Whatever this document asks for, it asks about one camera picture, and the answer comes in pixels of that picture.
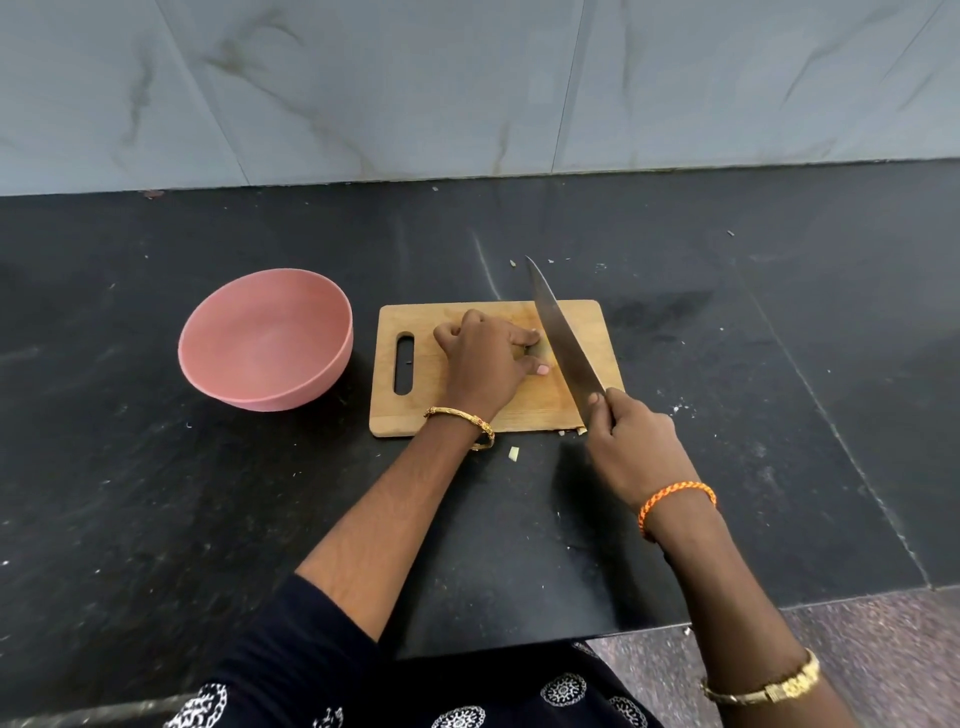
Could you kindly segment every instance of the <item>marble wall tile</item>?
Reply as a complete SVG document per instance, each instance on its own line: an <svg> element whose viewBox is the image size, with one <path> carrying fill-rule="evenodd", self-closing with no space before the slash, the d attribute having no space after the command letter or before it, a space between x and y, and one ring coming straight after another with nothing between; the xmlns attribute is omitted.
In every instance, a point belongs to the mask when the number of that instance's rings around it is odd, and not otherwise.
<svg viewBox="0 0 960 728"><path fill-rule="evenodd" d="M960 3L941 2L831 160L960 157Z"/></svg>
<svg viewBox="0 0 960 728"><path fill-rule="evenodd" d="M159 0L254 184L549 172L581 0Z"/></svg>
<svg viewBox="0 0 960 728"><path fill-rule="evenodd" d="M154 0L0 3L0 194L244 182Z"/></svg>
<svg viewBox="0 0 960 728"><path fill-rule="evenodd" d="M831 159L938 2L588 0L555 170Z"/></svg>

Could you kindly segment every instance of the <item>orange thread bracelet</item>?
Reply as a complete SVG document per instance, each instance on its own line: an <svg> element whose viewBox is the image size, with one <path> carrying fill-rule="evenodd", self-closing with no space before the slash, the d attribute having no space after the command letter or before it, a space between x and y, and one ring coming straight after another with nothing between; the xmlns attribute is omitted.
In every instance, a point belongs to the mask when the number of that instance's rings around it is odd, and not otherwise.
<svg viewBox="0 0 960 728"><path fill-rule="evenodd" d="M669 496L671 493L676 493L677 491L686 490L687 488L696 488L698 491L703 491L706 493L710 502L713 503L713 507L717 507L717 496L713 493L713 489L710 488L707 483L698 483L693 480L684 480L680 483L674 483L673 485L668 485L666 488L662 488L654 493L647 499L647 502L643 504L643 507L640 508L640 513L636 517L636 522L640 526L640 535L645 538L647 541L653 541L650 537L650 534L647 533L646 529L643 527L643 522L647 520L647 514L650 513L650 509L653 508L657 503L660 502L662 498Z"/></svg>

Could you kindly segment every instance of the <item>knife blade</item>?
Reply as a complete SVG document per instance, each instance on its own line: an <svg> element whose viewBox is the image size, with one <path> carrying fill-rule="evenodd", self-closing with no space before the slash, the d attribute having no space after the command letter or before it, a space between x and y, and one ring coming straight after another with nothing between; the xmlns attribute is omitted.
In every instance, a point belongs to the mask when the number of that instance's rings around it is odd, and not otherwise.
<svg viewBox="0 0 960 728"><path fill-rule="evenodd" d="M543 331L550 340L554 356L557 357L560 373L564 375L566 386L586 425L590 419L590 405L587 399L594 392L604 392L603 384L600 382L600 377L593 371L593 366L587 359L580 342L577 341L576 334L570 328L569 322L560 309L560 304L557 303L557 297L550 290L550 284L546 282L537 263L529 255L526 258L530 282L534 287L537 315L540 316Z"/></svg>

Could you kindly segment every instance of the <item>bowl rim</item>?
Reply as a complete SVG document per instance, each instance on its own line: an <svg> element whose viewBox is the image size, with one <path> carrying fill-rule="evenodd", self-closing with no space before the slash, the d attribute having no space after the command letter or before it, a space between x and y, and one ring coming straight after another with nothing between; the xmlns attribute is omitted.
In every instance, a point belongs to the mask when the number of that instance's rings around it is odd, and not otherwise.
<svg viewBox="0 0 960 728"><path fill-rule="evenodd" d="M192 377L190 373L187 371L186 366L184 366L183 364L183 337L185 336L187 329L190 327L190 322L193 321L194 317L198 314L200 309L203 308L210 301L210 299L212 299L221 291L224 291L230 288L232 285L234 285L235 283L239 283L241 280L251 279L258 276L265 276L271 273L275 273L277 271L296 271L297 273L305 273L308 276L313 276L314 278L318 278L322 281L329 283L331 286L333 286L333 289L340 294L340 297L343 299L344 303L347 304L347 314L348 314L347 335L344 337L344 342L343 344L340 345L340 349L337 350L337 353L330 359L330 361L326 364L325 367L323 367L319 372L314 374L312 377L310 377L306 381L294 387L291 387L290 389L287 389L283 392L277 392L276 394L268 395L267 397L255 397L255 398L244 399L244 400L218 397L217 395L213 394L213 392L210 392L208 389L198 384L197 381L194 379L194 377ZM183 376L186 377L186 380L190 382L190 384L193 385L193 387L199 390L202 394L205 394L208 397L212 397L215 400L219 400L219 401L227 402L231 404L233 403L259 404L266 401L278 400L281 397L286 397L287 395L294 394L295 392L298 392L304 387L309 386L310 384L315 382L317 379L319 379L321 376L326 374L326 372L334 365L334 363L340 359L340 357L344 353L344 350L352 342L353 340L352 334L353 334L353 306L350 305L350 299L347 298L347 294L344 293L344 290L339 285L337 285L335 281L329 279L327 276L317 273L316 271L308 271L305 268L289 268L289 267L288 268L266 268L262 271L254 271L253 273L247 273L245 276L241 276L240 278L233 279L224 283L222 286L212 291L210 294L206 296L206 298L204 298L202 301L200 301L200 303L197 304L197 307L193 309L193 311L190 313L189 316L187 316L186 322L183 324L183 329L180 330L180 339L177 342L177 360L180 364L180 371L183 372Z"/></svg>

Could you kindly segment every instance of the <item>wooden cutting board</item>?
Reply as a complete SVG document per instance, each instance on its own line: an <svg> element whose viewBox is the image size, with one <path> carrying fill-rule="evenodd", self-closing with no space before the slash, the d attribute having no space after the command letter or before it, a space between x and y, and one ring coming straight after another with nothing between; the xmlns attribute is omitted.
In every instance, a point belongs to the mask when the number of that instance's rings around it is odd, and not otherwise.
<svg viewBox="0 0 960 728"><path fill-rule="evenodd" d="M464 313L477 308L524 328L543 326L532 301L483 303L418 303L386 305L380 309L373 362L373 392L370 402L370 432L376 437L413 435L423 425L423 412L440 399L446 385L446 354L433 338L433 329L444 321L459 323ZM596 301L560 301L560 308L584 348L604 387L623 388L620 368L613 355L607 324ZM414 338L413 389L406 395L394 392L396 342ZM557 360L544 336L531 353L550 365L547 376L528 376L516 396L491 425L497 432L545 429L576 429L583 422Z"/></svg>

